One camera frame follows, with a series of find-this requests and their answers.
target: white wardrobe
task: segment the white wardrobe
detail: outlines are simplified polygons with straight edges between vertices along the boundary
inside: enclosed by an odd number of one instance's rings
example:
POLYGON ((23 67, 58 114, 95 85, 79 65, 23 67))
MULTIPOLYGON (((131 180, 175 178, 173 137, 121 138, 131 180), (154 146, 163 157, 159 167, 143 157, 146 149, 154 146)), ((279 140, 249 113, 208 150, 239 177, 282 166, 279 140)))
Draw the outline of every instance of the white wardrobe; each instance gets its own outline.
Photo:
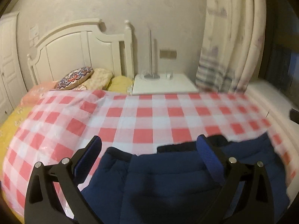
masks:
POLYGON ((17 52, 18 14, 8 13, 0 19, 0 124, 7 119, 27 93, 17 52))

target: pillow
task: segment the pillow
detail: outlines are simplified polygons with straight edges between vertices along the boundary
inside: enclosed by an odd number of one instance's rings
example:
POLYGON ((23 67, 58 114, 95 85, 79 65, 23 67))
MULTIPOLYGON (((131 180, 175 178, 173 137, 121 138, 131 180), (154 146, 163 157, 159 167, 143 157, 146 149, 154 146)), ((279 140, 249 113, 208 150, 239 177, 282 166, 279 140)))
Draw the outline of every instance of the pillow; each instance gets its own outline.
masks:
POLYGON ((87 90, 87 88, 85 86, 83 86, 82 84, 77 86, 77 87, 74 87, 72 90, 87 90))
POLYGON ((71 90, 81 83, 85 82, 93 73, 92 67, 82 67, 77 70, 71 71, 68 75, 62 78, 58 84, 57 89, 71 90))
POLYGON ((43 82, 33 86, 31 90, 21 99, 20 107, 34 107, 41 97, 52 89, 55 89, 57 82, 43 82))
POLYGON ((134 80, 125 77, 125 76, 118 76, 113 78, 108 87, 107 91, 116 92, 116 93, 123 93, 123 94, 131 94, 133 88, 134 80))
POLYGON ((85 86, 87 90, 105 90, 113 77, 113 73, 100 68, 96 68, 94 71, 92 76, 82 83, 82 86, 85 86))

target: bedpost finial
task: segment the bedpost finial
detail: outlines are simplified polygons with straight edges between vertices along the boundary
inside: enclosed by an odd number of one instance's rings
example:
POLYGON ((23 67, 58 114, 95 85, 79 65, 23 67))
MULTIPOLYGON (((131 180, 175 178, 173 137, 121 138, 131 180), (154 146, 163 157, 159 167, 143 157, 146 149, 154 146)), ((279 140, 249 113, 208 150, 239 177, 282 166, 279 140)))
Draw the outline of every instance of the bedpost finial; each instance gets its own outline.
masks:
POLYGON ((126 29, 131 29, 131 23, 129 20, 125 20, 126 29))

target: red and white checkered tablecloth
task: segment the red and white checkered tablecloth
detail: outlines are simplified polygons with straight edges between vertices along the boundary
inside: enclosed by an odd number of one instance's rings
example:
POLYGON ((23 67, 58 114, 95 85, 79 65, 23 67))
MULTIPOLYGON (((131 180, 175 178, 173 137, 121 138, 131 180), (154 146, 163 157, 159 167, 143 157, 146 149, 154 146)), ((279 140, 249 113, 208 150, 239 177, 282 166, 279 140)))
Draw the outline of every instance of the red and white checkered tablecloth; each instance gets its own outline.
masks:
POLYGON ((126 96, 104 91, 50 91, 16 132, 4 159, 2 187, 10 206, 24 214, 34 164, 56 164, 72 157, 94 135, 101 137, 103 149, 80 189, 88 185, 110 146, 148 154, 163 144, 196 140, 200 134, 223 134, 228 140, 240 141, 266 131, 288 165, 291 159, 279 135, 258 107, 241 94, 126 96))

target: curtain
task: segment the curtain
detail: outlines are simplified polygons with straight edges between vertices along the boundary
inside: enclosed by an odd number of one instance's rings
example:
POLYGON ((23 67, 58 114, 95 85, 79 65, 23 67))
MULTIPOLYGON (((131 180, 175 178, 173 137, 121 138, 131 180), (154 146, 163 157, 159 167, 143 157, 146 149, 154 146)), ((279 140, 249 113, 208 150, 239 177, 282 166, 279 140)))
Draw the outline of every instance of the curtain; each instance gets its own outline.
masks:
POLYGON ((207 0, 196 85, 244 92, 265 40, 266 0, 207 0))

